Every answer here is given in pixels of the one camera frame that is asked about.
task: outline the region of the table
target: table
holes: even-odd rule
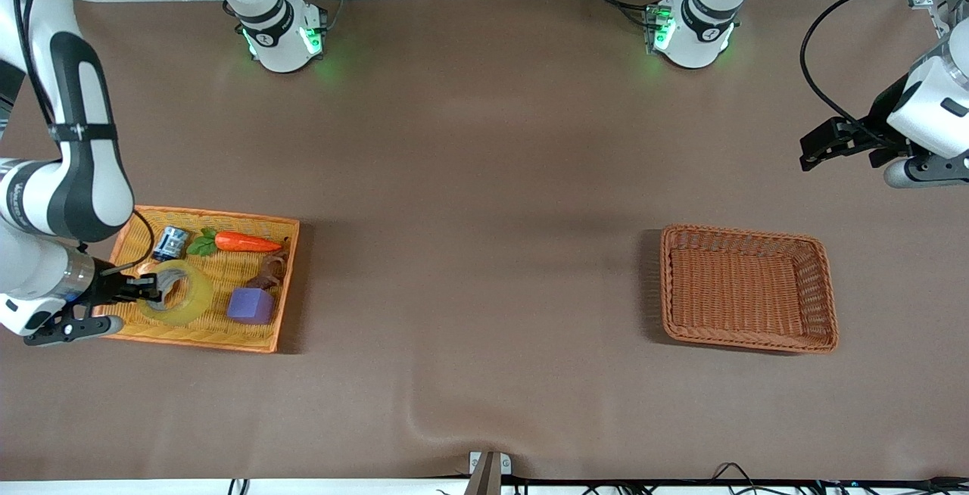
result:
[[[82,3],[138,202],[305,239],[275,356],[0,334],[0,477],[419,477],[488,449],[533,478],[965,473],[969,192],[893,191],[865,157],[800,171],[831,112],[797,48],[832,1],[749,0],[693,71],[597,0],[349,1],[288,75],[218,2]],[[933,43],[862,0],[809,57],[861,113]],[[21,99],[0,149],[54,156]],[[818,237],[839,349],[671,342],[675,222]]]

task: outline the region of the clear tape roll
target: clear tape roll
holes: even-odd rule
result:
[[[184,260],[168,260],[153,270],[158,275],[158,289],[162,292],[160,302],[139,300],[142,315],[159,320],[165,325],[188,325],[197,319],[212,304],[215,291],[212,281]],[[188,286],[185,298],[173,308],[166,308],[165,299],[176,282],[184,281]]]

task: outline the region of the wire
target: wire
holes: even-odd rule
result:
[[[226,495],[232,495],[232,489],[235,489],[235,478],[229,482],[229,492]],[[239,495],[246,495],[249,491],[249,480],[239,481]]]
[[[101,272],[102,276],[117,274],[118,272],[123,272],[128,268],[134,268],[135,266],[138,266],[139,264],[144,263],[146,260],[148,260],[148,257],[151,256],[152,251],[155,250],[155,231],[151,228],[151,225],[149,225],[148,219],[146,219],[145,216],[143,216],[140,212],[138,212],[138,210],[135,210],[134,215],[137,216],[139,219],[141,219],[142,223],[145,224],[145,228],[148,229],[148,250],[145,251],[145,254],[139,257],[138,260],[132,261],[131,263],[127,263],[127,264],[122,264],[121,266],[115,266],[114,268],[108,268],[104,272]]]
[[[14,3],[14,22],[17,23],[17,36],[20,37],[20,49],[23,54],[23,66],[27,74],[27,78],[30,79],[30,85],[34,88],[34,94],[37,96],[37,103],[41,106],[41,113],[44,115],[44,121],[46,125],[50,126],[53,123],[53,110],[51,109],[51,101],[49,101],[48,96],[44,87],[42,87],[41,79],[37,73],[37,67],[34,64],[34,57],[30,50],[30,9],[33,8],[33,0],[26,0],[24,3],[24,9],[20,9],[20,0],[13,0]]]
[[[750,475],[747,474],[747,471],[744,471],[743,467],[734,463],[733,461],[730,461],[728,463],[722,463],[719,467],[717,467],[717,471],[713,473],[713,476],[710,478],[710,481],[717,480],[717,478],[722,477],[722,475],[726,473],[726,471],[729,471],[731,469],[734,469],[738,473],[740,473],[740,475],[742,475],[743,477],[743,480],[747,481],[748,484],[751,484],[751,485],[754,484],[754,482],[750,480]]]
[[[829,8],[824,9],[824,12],[821,12],[818,18],[814,19],[814,23],[811,23],[811,26],[807,29],[807,33],[804,33],[804,40],[802,41],[802,43],[800,43],[800,71],[802,71],[802,74],[804,75],[804,80],[807,81],[807,86],[810,87],[811,91],[813,91],[814,94],[821,99],[821,101],[823,101],[824,103],[827,103],[828,107],[830,107],[831,109],[834,109],[835,113],[844,117],[845,120],[848,120],[848,122],[851,123],[852,126],[857,127],[857,129],[868,134],[868,136],[874,139],[876,143],[878,143],[879,145],[889,146],[889,145],[886,145],[885,139],[882,139],[882,137],[878,136],[877,134],[869,130],[867,127],[863,126],[862,123],[858,121],[858,119],[853,117],[845,109],[841,108],[841,106],[835,103],[833,99],[828,98],[828,96],[821,91],[821,88],[818,87],[817,83],[814,82],[814,78],[811,76],[811,72],[807,70],[807,58],[805,55],[807,54],[807,44],[811,40],[811,36],[814,35],[814,31],[818,28],[818,26],[821,25],[821,22],[824,22],[824,19],[826,19],[828,15],[831,15],[831,13],[835,12],[835,10],[840,8],[841,5],[844,5],[845,3],[850,1],[851,0],[838,0],[837,2],[834,2],[834,4],[831,5]]]
[[[330,21],[328,25],[326,25],[327,33],[329,33],[330,30],[333,29],[333,27],[336,27],[336,21],[340,18],[340,13],[343,12],[343,3],[345,3],[346,1],[347,0],[340,0],[340,6],[338,6],[338,8],[336,8],[336,12],[333,13],[333,20]]]
[[[753,492],[766,491],[768,493],[772,493],[773,495],[790,495],[790,493],[785,493],[784,491],[778,491],[776,489],[771,489],[769,487],[764,487],[761,485],[751,485],[750,487],[745,487],[737,492],[734,492],[734,489],[729,485],[727,486],[727,488],[730,489],[730,492],[733,493],[733,495],[744,495],[744,493],[749,493],[751,491]]]
[[[609,5],[615,6],[615,8],[619,9],[619,12],[621,12],[623,16],[626,16],[626,20],[634,23],[634,25],[639,27],[650,27],[650,25],[647,25],[647,23],[641,21],[639,18],[630,13],[630,10],[644,12],[645,8],[647,8],[646,5],[633,5],[633,3],[620,2],[619,0],[602,1],[609,3]]]

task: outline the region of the orange carrot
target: orange carrot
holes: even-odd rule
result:
[[[272,253],[279,251],[283,246],[276,242],[250,236],[239,232],[215,232],[215,229],[202,229],[201,236],[198,236],[188,247],[188,254],[197,254],[200,257],[208,257],[215,253],[215,250],[222,251],[241,251],[242,253]]]
[[[249,253],[271,253],[271,251],[279,251],[283,248],[280,244],[270,242],[270,240],[239,232],[219,232],[215,234],[215,247],[222,251],[249,251]]]

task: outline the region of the woven basket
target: woven basket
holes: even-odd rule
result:
[[[660,246],[663,328],[683,342],[831,353],[824,246],[809,236],[673,225]]]
[[[135,340],[156,344],[178,344],[179,346],[215,347],[221,350],[255,351],[255,353],[274,353],[279,340],[279,330],[286,307],[286,295],[293,275],[295,249],[300,239],[300,222],[296,219],[281,219],[277,216],[249,215],[249,213],[224,213],[200,209],[136,206],[151,225],[157,239],[166,226],[177,226],[188,230],[192,238],[198,236],[204,227],[216,230],[233,230],[267,238],[279,243],[288,239],[286,275],[279,287],[269,293],[276,299],[276,309],[270,325],[243,325],[226,316],[229,298],[233,289],[242,287],[246,281],[259,273],[265,253],[219,253],[211,257],[187,256],[188,263],[199,268],[212,280],[215,296],[212,304],[200,318],[185,326],[165,325],[158,320],[146,318],[139,312],[136,304],[115,304],[95,310],[95,315],[115,315],[124,319],[124,327],[108,338]],[[137,260],[145,250],[154,247],[149,242],[148,230],[141,220],[132,218],[121,229],[111,262],[115,265]],[[135,275],[135,269],[125,271]],[[174,291],[173,303],[181,300],[179,291]]]

